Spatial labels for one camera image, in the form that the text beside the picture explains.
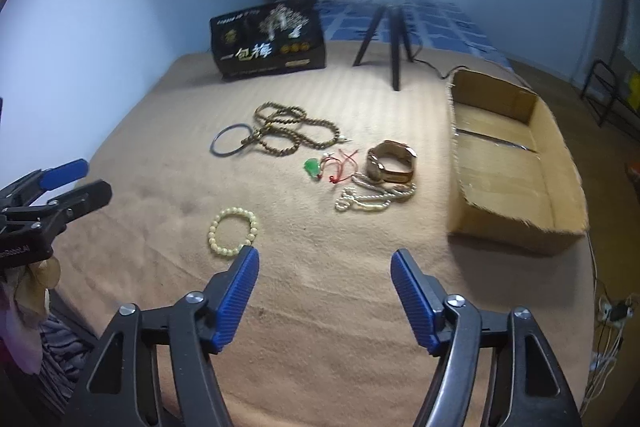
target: beige blanket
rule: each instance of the beige blanket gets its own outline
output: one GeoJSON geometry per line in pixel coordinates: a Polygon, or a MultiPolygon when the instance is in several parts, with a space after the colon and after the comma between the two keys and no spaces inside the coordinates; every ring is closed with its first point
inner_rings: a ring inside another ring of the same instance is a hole
{"type": "MultiPolygon", "coordinates": [[[[413,424],[436,360],[417,346],[389,277],[399,247],[477,307],[530,307],[581,400],[593,326],[585,242],[539,259],[447,237],[445,83],[423,64],[403,63],[402,91],[393,92],[388,46],[372,44],[365,64],[351,68],[357,46],[329,42],[325,70],[233,83],[219,78],[208,54],[180,58],[91,161],[90,178],[110,182],[114,197],[56,240],[63,295],[98,332],[121,303],[170,305],[228,266],[207,248],[209,222],[223,208],[242,206],[261,222],[260,275],[235,341],[212,360],[236,425],[413,424]],[[317,151],[210,155],[221,128],[252,123],[267,100],[337,122],[353,139],[344,149],[359,149],[360,162],[384,139],[410,144],[418,154],[417,194],[379,214],[339,214],[334,201],[343,184],[315,182],[303,170],[317,151]]],[[[513,80],[468,55],[421,56],[441,71],[466,64],[513,80]]],[[[219,243],[233,247],[246,233],[244,223],[223,221],[219,243]]],[[[167,353],[160,365],[171,407],[167,353]]],[[[481,357],[468,425],[481,416],[489,355],[481,357]]]]}

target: blue bangle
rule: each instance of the blue bangle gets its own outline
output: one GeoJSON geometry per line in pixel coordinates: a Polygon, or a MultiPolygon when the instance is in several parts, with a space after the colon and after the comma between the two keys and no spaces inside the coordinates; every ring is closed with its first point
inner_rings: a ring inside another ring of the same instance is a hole
{"type": "Polygon", "coordinates": [[[209,152],[213,156],[217,156],[218,158],[226,158],[227,156],[234,155],[234,154],[240,152],[242,149],[244,149],[246,147],[246,144],[242,144],[240,147],[238,147],[237,149],[234,149],[234,150],[232,150],[230,152],[217,152],[216,149],[215,149],[215,145],[216,145],[216,142],[218,141],[218,138],[220,138],[227,131],[230,131],[232,129],[237,129],[239,127],[244,128],[247,131],[249,131],[249,136],[251,136],[254,133],[254,128],[251,127],[248,124],[245,124],[245,123],[235,123],[233,125],[230,125],[229,127],[225,127],[222,131],[220,131],[218,134],[216,134],[216,137],[213,139],[213,142],[211,142],[211,147],[209,147],[209,152]]]}

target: blue patterned sheet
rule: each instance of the blue patterned sheet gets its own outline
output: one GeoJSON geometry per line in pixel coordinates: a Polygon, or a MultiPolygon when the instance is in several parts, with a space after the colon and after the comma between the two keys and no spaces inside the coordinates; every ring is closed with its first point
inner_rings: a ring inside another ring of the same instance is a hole
{"type": "MultiPolygon", "coordinates": [[[[327,41],[361,41],[369,27],[376,5],[372,2],[345,3],[320,1],[316,8],[320,13],[324,38],[327,41]]],[[[511,65],[489,42],[474,22],[455,4],[421,2],[407,3],[402,7],[409,37],[417,47],[468,53],[475,57],[497,62],[510,71],[511,65]]],[[[384,17],[373,37],[377,42],[389,42],[388,21],[384,17]]]]}

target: green pendant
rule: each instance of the green pendant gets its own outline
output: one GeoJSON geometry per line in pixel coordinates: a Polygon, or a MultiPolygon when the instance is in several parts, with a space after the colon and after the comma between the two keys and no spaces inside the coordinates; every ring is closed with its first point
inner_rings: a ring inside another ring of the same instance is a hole
{"type": "Polygon", "coordinates": [[[320,160],[318,160],[318,158],[309,158],[305,162],[305,171],[308,172],[312,178],[318,179],[320,176],[320,160]]]}

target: open cardboard box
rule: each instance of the open cardboard box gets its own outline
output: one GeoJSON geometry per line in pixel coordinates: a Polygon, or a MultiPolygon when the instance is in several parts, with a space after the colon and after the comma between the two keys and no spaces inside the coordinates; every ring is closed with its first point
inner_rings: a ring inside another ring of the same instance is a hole
{"type": "Polygon", "coordinates": [[[588,229],[580,176],[548,106],[475,71],[453,77],[449,232],[561,253],[588,229]]]}

